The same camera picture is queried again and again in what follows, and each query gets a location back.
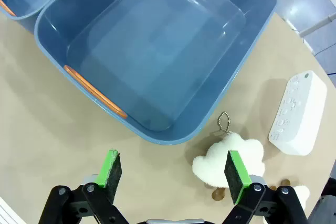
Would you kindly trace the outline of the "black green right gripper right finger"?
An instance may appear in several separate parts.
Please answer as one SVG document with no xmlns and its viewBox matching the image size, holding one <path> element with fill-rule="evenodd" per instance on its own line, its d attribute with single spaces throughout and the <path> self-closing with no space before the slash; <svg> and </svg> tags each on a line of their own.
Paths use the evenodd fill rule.
<svg viewBox="0 0 336 224">
<path fill-rule="evenodd" d="M 224 173 L 234 208 L 223 223 L 250 223 L 253 216 L 266 223 L 308 223 L 294 188 L 253 182 L 238 151 L 228 151 Z"/>
</svg>

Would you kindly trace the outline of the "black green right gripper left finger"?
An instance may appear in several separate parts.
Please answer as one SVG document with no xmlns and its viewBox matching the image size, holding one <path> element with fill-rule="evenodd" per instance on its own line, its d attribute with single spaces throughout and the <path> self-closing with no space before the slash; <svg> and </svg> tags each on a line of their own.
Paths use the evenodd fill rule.
<svg viewBox="0 0 336 224">
<path fill-rule="evenodd" d="M 97 223 L 127 223 L 113 204 L 121 174 L 120 154 L 109 150 L 92 182 L 75 190 L 65 185 L 51 189 L 39 223 L 80 223 L 84 217 L 94 217 Z"/>
</svg>

